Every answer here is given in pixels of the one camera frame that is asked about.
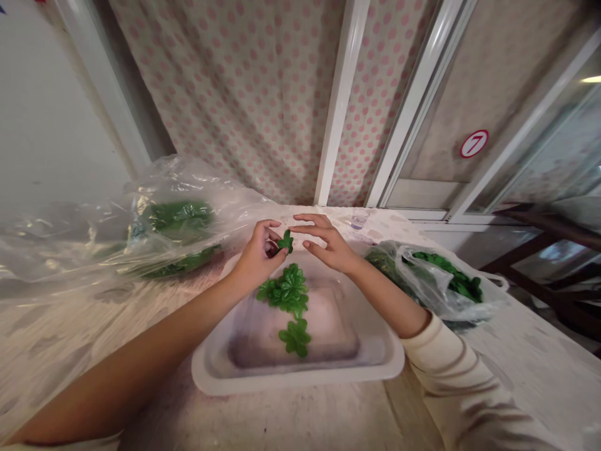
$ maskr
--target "sleeve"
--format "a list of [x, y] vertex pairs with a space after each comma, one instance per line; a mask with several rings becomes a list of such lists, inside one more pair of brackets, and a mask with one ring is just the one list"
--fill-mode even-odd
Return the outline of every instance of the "sleeve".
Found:
[[401, 341], [448, 451], [561, 449], [439, 318], [433, 315], [422, 333]]

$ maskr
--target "plastic bag handle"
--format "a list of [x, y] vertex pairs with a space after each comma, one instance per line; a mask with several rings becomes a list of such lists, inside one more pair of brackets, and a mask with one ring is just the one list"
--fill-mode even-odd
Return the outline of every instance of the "plastic bag handle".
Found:
[[492, 279], [492, 280], [496, 280], [501, 282], [501, 286], [498, 287], [503, 291], [507, 291], [509, 290], [509, 282], [507, 281], [507, 279], [505, 279], [504, 277], [501, 276], [497, 276], [496, 274], [490, 274], [490, 272], [484, 272], [484, 271], [478, 271], [480, 273], [480, 275], [482, 277], [485, 277], [487, 279]]

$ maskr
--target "red circle sign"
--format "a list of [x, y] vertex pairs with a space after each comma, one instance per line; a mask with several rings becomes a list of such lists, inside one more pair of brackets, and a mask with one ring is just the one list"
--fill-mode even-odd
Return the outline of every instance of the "red circle sign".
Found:
[[488, 141], [488, 130], [473, 132], [461, 146], [461, 156], [471, 158], [476, 155]]

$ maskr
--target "glass panel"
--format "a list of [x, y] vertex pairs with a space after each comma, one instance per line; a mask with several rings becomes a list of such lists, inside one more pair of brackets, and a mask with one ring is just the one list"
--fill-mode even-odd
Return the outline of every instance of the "glass panel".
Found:
[[[478, 2], [386, 207], [450, 206], [583, 20], [581, 7]], [[488, 143], [463, 158], [463, 142], [482, 129]]]
[[547, 204], [601, 184], [601, 48], [546, 112], [468, 212]]

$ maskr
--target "white tray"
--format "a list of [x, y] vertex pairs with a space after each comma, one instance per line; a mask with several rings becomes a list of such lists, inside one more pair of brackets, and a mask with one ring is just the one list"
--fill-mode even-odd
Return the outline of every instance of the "white tray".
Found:
[[[225, 277], [240, 258], [225, 265]], [[403, 370], [399, 338], [345, 275], [305, 250], [295, 250], [272, 275], [297, 263], [309, 287], [303, 318], [309, 356], [287, 354], [277, 336], [290, 313], [256, 300], [255, 290], [217, 325], [192, 357], [192, 377], [208, 395], [230, 395], [299, 385], [393, 378]]]

